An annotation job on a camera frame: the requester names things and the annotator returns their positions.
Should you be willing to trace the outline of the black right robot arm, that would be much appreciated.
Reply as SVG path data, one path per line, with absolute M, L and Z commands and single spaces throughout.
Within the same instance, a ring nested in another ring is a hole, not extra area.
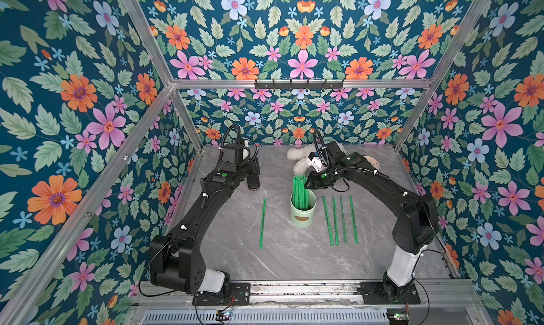
M 317 143 L 308 157 L 313 168 L 306 189 L 328 189 L 338 180 L 355 183 L 383 203 L 397 218 L 392 229 L 396 248 L 382 278 L 380 294 L 389 302 L 405 296 L 414 283 L 417 264 L 435 240 L 438 230 L 437 206 L 432 194 L 424 196 L 406 189 L 381 173 L 363 155 L 346 154 L 336 142 Z

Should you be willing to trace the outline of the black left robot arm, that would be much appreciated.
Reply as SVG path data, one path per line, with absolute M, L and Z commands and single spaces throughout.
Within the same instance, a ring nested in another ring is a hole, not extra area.
M 251 151 L 248 140 L 220 148 L 215 168 L 201 179 L 201 194 L 183 219 L 166 236 L 150 245 L 150 282 L 187 295 L 230 293 L 230 275 L 208 268 L 201 254 L 201 242 L 221 207 L 242 182 L 255 191 L 260 187 L 258 148 Z

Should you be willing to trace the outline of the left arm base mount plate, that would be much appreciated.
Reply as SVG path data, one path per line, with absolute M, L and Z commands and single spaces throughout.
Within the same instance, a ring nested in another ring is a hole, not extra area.
M 193 306 L 248 306 L 251 294 L 250 283 L 231 283 L 219 293 L 199 292 L 194 296 Z

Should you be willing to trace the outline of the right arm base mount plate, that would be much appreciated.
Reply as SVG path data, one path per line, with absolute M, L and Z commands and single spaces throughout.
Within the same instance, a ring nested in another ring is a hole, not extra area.
M 361 282 L 358 292 L 365 305 L 420 305 L 421 298 L 415 284 L 398 288 L 392 283 Z

